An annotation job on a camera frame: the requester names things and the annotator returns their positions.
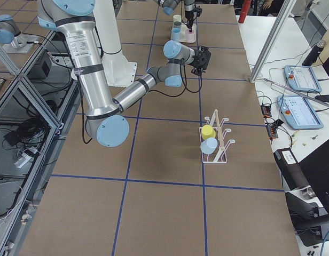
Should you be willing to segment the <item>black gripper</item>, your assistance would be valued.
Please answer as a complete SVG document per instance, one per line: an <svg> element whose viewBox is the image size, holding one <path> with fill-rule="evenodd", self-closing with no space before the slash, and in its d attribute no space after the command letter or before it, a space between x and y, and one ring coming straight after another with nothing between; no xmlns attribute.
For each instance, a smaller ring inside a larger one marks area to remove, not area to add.
<svg viewBox="0 0 329 256"><path fill-rule="evenodd" d="M184 4L186 26L192 27L196 18L202 14L202 8L196 4Z"/></svg>
<svg viewBox="0 0 329 256"><path fill-rule="evenodd" d="M193 61L190 63L190 65L193 67L191 73L202 76L202 73L206 72L206 69L208 67L211 52L209 51L209 48L206 46L198 46L197 50L194 50Z"/></svg>

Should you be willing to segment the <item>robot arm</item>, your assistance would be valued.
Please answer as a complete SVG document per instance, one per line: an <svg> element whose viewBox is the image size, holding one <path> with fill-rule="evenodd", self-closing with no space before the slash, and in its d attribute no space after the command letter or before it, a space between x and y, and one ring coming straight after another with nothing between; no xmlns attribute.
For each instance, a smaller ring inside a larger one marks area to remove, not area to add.
<svg viewBox="0 0 329 256"><path fill-rule="evenodd" d="M152 67L146 74L113 97L109 82L127 74L131 63L121 51L112 1L38 1L41 27L62 33L73 61L74 75L81 83L88 110L87 134L105 147L116 147L129 134L129 123L122 113L158 83L179 87L184 65L201 75L211 53L205 46L196 50L170 40L163 48L167 64Z"/></svg>
<svg viewBox="0 0 329 256"><path fill-rule="evenodd" d="M176 7L183 2L185 18L187 19L186 26L188 29L193 28L193 23L196 18L202 14L202 8L195 4L195 0L154 0L161 7L166 15L172 15Z"/></svg>

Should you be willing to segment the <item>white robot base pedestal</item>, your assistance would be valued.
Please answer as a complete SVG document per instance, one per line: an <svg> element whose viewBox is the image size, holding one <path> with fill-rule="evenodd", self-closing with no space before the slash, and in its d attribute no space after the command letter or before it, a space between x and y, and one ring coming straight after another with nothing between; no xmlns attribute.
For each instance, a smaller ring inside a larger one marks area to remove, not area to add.
<svg viewBox="0 0 329 256"><path fill-rule="evenodd" d="M75 15L93 13L96 26L93 38L96 40L107 84L114 87L128 87L134 82L137 63L129 62L123 55L112 1L70 1L68 9Z"/></svg>

